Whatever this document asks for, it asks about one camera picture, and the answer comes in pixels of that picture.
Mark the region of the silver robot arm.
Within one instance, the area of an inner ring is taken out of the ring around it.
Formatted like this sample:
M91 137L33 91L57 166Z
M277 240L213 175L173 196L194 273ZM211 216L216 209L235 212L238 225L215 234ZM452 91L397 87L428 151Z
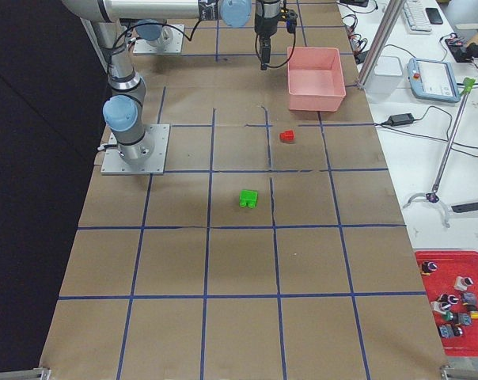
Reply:
M249 20L260 49L260 68L270 68L271 37L280 22L293 31L297 15L282 1L65 1L64 6L88 21L97 46L104 56L112 98L104 103L106 124L117 142L123 164L141 165L151 159L165 142L154 137L152 128L142 123L146 84L134 68L127 49L131 30L146 41L158 41L170 29L169 19L222 20L240 28Z
M253 55L252 25L226 27L222 21L194 26L147 25L134 29L131 39L135 56L188 56L220 59L228 55Z

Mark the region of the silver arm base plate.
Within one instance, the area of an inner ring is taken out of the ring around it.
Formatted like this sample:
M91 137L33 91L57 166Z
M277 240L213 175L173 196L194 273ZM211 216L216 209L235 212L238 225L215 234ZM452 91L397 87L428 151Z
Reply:
M162 175L169 144L169 124L144 124L142 141L119 144L111 132L101 165L103 175Z

